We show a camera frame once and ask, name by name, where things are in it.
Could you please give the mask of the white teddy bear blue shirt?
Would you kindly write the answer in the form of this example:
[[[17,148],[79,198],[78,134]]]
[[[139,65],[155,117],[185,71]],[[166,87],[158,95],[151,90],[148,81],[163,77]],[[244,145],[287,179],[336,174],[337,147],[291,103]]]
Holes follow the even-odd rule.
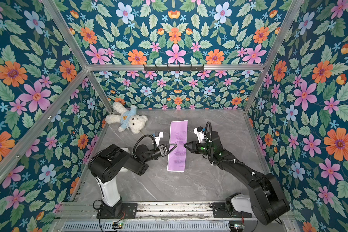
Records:
[[[105,121],[108,124],[119,123],[119,132],[130,130],[133,134],[138,134],[148,122],[147,116],[137,114],[136,105],[131,105],[130,109],[127,109],[122,103],[114,102],[113,109],[117,114],[107,115]]]

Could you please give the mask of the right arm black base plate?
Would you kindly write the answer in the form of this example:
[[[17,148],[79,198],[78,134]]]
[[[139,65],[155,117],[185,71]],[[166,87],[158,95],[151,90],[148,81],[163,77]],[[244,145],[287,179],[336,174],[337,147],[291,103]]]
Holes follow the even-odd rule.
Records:
[[[214,218],[252,218],[253,215],[247,212],[238,212],[224,202],[212,203],[209,208],[213,212]]]

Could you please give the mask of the black hook rail on frame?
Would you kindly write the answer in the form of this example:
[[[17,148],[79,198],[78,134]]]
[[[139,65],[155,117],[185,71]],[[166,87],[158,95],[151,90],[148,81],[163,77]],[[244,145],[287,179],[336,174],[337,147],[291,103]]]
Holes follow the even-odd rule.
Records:
[[[171,72],[171,71],[183,71],[183,72],[191,72],[191,71],[204,71],[204,65],[143,65],[144,71],[163,71],[163,72]]]

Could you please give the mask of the aluminium front mounting rail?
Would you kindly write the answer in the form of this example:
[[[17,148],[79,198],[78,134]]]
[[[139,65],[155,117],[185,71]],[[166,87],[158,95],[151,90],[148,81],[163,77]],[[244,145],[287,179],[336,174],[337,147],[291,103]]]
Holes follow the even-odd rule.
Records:
[[[129,220],[251,220],[257,218],[242,213],[236,217],[225,211],[224,201],[169,201],[169,202],[127,202],[118,216],[103,216],[99,212],[100,202],[64,203],[56,214],[56,222],[67,221],[129,221]]]

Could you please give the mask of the white box behind left arm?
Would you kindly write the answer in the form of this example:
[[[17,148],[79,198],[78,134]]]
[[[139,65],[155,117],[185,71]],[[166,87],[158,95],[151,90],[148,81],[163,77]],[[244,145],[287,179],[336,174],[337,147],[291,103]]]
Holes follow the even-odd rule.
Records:
[[[125,155],[131,156],[131,153],[128,148],[123,148],[122,150],[125,151]]]

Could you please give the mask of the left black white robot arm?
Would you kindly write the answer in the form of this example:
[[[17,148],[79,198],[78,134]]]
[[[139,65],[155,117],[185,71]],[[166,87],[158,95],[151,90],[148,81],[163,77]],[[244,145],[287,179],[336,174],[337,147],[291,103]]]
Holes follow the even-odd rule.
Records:
[[[149,149],[146,145],[138,145],[130,154],[117,145],[111,145],[95,155],[88,169],[100,187],[104,205],[113,208],[122,202],[116,181],[122,168],[141,176],[147,171],[149,161],[169,155],[176,147],[177,144],[162,144]]]

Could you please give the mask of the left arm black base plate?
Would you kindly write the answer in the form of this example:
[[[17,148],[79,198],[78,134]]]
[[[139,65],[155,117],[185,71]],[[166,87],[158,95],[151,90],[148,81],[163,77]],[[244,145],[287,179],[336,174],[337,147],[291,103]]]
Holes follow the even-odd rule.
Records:
[[[137,203],[117,203],[114,207],[101,203],[97,219],[132,219],[137,213]]]

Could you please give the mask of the purple printed paper sheet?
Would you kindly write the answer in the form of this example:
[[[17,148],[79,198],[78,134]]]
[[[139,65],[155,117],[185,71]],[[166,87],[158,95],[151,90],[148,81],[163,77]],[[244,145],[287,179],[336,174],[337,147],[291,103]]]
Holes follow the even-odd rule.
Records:
[[[177,144],[177,148],[168,155],[168,172],[185,172],[186,153],[184,144],[187,142],[188,121],[172,121],[170,124],[169,142]]]

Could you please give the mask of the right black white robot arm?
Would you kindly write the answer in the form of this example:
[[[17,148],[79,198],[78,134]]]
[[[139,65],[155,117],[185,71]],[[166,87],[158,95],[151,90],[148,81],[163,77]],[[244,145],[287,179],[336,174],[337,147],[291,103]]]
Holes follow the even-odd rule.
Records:
[[[199,143],[192,141],[184,147],[193,154],[206,155],[210,164],[230,173],[238,179],[248,191],[247,195],[236,194],[229,198],[228,205],[235,212],[254,215],[267,225],[290,211],[290,204],[277,178],[271,174],[258,172],[224,149],[216,131],[207,133]]]

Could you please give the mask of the white ventilation grille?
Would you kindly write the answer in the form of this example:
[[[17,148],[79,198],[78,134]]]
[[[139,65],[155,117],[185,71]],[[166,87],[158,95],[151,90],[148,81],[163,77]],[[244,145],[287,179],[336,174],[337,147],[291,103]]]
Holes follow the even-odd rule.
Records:
[[[228,222],[214,221],[126,221],[67,222],[63,232],[229,232]]]

